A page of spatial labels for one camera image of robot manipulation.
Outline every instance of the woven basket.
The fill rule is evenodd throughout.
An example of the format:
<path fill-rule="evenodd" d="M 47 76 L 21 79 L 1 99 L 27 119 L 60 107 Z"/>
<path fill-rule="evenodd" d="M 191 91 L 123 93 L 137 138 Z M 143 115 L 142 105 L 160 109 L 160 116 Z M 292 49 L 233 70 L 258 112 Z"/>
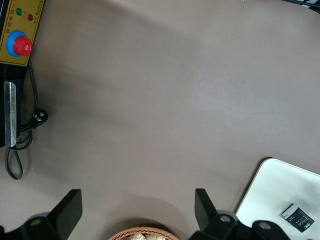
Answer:
<path fill-rule="evenodd" d="M 154 234 L 163 236 L 166 238 L 166 240 L 179 240 L 179 238 L 172 235 L 171 233 L 153 226 L 133 226 L 127 228 L 126 230 L 118 232 L 116 235 L 110 237 L 109 240 L 120 240 L 133 234 Z"/>

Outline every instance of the black device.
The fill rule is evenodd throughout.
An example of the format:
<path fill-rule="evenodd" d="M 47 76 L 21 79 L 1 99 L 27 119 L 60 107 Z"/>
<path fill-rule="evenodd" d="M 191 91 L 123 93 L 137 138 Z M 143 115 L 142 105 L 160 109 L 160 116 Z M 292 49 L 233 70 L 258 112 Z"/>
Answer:
<path fill-rule="evenodd" d="M 48 119 L 45 110 L 38 108 L 38 94 L 30 54 L 36 37 L 44 0 L 0 0 L 0 148 L 8 147 L 5 169 L 10 177 L 19 180 L 23 167 L 18 151 L 33 140 L 32 129 Z M 26 72 L 29 70 L 34 108 L 27 124 L 21 121 L 21 99 Z M 11 170 L 9 155 L 13 152 L 19 172 Z"/>
<path fill-rule="evenodd" d="M 283 0 L 285 2 L 302 5 L 309 8 L 318 14 L 320 14 L 320 0 L 310 1 L 310 0 Z"/>
<path fill-rule="evenodd" d="M 189 240 L 290 240 L 271 221 L 255 221 L 250 228 L 243 225 L 234 213 L 217 211 L 202 188 L 195 190 L 194 213 L 200 231 Z M 8 233 L 0 226 L 0 240 L 67 240 L 81 216 L 81 190 L 73 189 L 47 217 L 32 218 Z"/>
<path fill-rule="evenodd" d="M 34 217 L 7 233 L 0 226 L 0 240 L 67 240 L 81 216 L 81 190 L 73 189 L 47 216 Z"/>

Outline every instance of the white tray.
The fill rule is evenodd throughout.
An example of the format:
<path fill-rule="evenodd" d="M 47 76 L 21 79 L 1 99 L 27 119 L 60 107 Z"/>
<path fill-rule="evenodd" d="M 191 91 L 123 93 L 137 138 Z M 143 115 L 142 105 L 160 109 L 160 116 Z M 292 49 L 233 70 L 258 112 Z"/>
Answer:
<path fill-rule="evenodd" d="M 299 232 L 281 217 L 290 203 L 314 220 L 309 229 Z M 272 221 L 291 240 L 320 240 L 320 175 L 269 158 L 261 164 L 236 215 L 248 227 L 256 220 Z"/>

